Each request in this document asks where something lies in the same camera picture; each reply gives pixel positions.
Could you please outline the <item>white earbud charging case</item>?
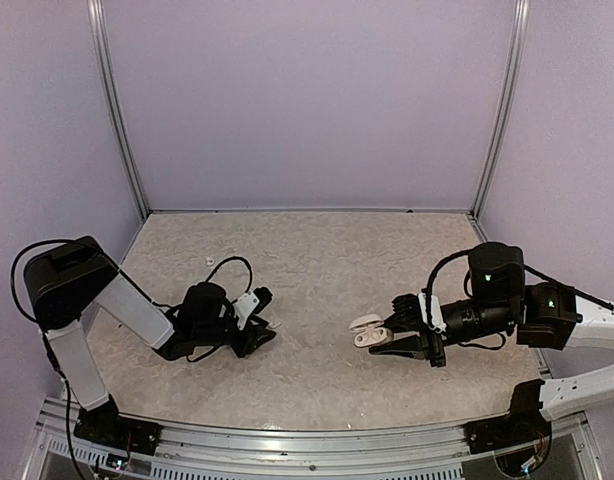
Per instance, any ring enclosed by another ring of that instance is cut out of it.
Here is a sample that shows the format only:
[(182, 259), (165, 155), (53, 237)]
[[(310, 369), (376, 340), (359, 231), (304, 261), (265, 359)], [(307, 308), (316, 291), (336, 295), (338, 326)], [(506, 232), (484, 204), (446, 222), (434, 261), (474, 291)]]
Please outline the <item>white earbud charging case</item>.
[(353, 320), (348, 329), (353, 333), (357, 348), (384, 345), (393, 340), (393, 333), (384, 326), (385, 321), (376, 314), (369, 314)]

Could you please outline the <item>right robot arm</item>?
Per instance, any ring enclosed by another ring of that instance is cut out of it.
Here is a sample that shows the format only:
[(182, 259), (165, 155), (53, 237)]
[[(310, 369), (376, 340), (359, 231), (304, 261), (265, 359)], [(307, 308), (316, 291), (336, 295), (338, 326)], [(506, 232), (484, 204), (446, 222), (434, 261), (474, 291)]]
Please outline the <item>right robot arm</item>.
[[(466, 299), (440, 304), (435, 280), (452, 261), (466, 258)], [(452, 253), (431, 270), (418, 294), (396, 297), (392, 314), (354, 320), (354, 344), (372, 355), (446, 364), (446, 348), (477, 348), (480, 339), (514, 337), (529, 348), (614, 351), (614, 303), (566, 285), (527, 265), (517, 246), (485, 242)]]

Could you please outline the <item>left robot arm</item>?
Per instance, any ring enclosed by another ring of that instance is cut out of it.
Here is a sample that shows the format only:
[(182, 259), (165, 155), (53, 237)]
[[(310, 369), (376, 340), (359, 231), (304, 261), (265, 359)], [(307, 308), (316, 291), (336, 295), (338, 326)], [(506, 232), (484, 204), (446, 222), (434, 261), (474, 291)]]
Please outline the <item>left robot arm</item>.
[(82, 410), (90, 412), (89, 430), (108, 445), (127, 434), (124, 418), (114, 404), (90, 351), (83, 314), (101, 309), (166, 361), (199, 362), (196, 349), (209, 354), (222, 347), (245, 358), (275, 339), (261, 318), (273, 295), (266, 287), (247, 286), (231, 300), (211, 277), (189, 287), (173, 306), (156, 302), (102, 249), (91, 236), (45, 240), (23, 268), (31, 303), (26, 317), (41, 332), (49, 358)]

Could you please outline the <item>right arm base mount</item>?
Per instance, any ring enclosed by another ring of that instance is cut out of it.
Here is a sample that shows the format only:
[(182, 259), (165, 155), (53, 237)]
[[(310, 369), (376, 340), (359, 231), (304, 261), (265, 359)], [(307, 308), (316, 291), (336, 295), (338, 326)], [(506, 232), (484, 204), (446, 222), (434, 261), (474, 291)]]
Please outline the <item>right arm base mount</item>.
[(506, 413), (475, 420), (464, 425), (464, 433), (471, 454), (501, 450), (550, 437), (551, 423), (540, 410), (542, 379), (526, 381), (515, 386)]

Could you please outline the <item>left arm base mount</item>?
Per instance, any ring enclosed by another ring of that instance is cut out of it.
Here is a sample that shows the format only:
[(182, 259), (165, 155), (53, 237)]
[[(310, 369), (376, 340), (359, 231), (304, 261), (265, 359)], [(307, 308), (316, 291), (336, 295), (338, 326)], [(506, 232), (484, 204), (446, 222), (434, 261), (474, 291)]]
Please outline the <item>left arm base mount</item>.
[(155, 453), (161, 431), (162, 426), (158, 423), (103, 410), (81, 410), (74, 427), (78, 439), (144, 455)]

